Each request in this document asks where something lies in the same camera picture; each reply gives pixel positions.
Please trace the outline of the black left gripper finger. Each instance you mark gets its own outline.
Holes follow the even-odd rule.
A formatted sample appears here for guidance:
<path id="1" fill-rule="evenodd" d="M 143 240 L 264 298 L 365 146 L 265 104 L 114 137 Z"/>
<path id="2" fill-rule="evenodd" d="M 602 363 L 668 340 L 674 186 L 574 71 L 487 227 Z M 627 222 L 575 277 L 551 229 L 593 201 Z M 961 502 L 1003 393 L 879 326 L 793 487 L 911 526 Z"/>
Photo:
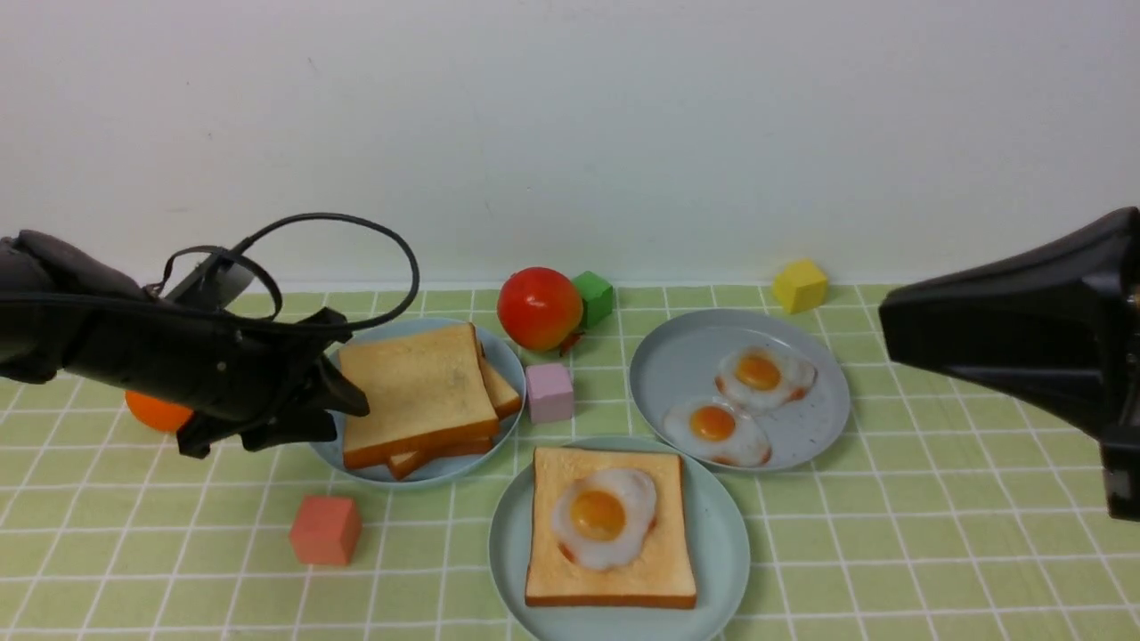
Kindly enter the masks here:
<path id="1" fill-rule="evenodd" d="M 347 380 L 326 354 L 321 354 L 308 374 L 308 405 L 337 411 L 349 417 L 366 417 L 370 413 L 366 393 Z"/>
<path id="2" fill-rule="evenodd" d="M 288 445 L 288 443 L 333 443 L 337 425 L 326 411 L 285 411 L 264 422 L 237 422 L 207 414 L 192 414 L 186 425 L 176 430 L 176 446 L 189 459 L 207 459 L 213 443 L 241 437 L 241 446 L 249 453 Z"/>

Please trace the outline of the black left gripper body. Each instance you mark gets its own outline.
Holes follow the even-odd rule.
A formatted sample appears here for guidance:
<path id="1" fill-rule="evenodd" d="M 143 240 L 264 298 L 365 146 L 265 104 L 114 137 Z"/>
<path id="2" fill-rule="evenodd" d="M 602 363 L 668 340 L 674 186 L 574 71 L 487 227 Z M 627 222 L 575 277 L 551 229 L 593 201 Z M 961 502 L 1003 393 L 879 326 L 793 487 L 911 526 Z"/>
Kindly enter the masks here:
<path id="1" fill-rule="evenodd" d="M 308 374 L 347 317 L 325 307 L 267 331 L 236 320 L 96 313 L 62 349 L 62 368 L 106 386 L 198 409 L 209 417 L 264 422 L 308 405 Z"/>

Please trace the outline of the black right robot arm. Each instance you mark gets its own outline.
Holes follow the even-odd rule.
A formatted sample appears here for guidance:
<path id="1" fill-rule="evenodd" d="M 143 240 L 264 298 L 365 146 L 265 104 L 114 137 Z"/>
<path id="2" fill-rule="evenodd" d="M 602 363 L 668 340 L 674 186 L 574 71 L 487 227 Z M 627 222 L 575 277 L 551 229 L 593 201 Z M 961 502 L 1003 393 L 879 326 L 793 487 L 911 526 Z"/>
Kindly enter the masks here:
<path id="1" fill-rule="evenodd" d="M 1122 208 L 1083 230 L 990 263 L 909 287 L 879 305 L 889 360 L 1026 401 L 1099 443 L 1112 518 L 1137 519 L 1137 211 Z M 764 339 L 809 358 L 805 401 L 764 425 L 769 470 L 798 466 L 842 430 L 850 390 L 834 357 L 797 328 L 746 310 L 697 310 L 645 336 L 632 358 L 632 401 L 657 435 L 679 399 L 712 393 L 712 362 Z"/>

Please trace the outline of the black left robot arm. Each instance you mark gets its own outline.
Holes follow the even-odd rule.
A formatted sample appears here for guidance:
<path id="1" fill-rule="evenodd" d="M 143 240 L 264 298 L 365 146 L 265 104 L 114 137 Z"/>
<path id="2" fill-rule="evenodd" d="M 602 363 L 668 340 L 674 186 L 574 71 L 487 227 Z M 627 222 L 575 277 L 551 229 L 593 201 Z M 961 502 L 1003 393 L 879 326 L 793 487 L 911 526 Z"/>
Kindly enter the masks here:
<path id="1" fill-rule="evenodd" d="M 363 390 L 329 360 L 353 332 L 324 307 L 277 323 L 156 297 L 43 232 L 3 240 L 3 375 L 43 386 L 58 373 L 192 411 L 184 456 L 233 435 L 245 451 L 331 443 L 334 413 L 363 417 Z"/>

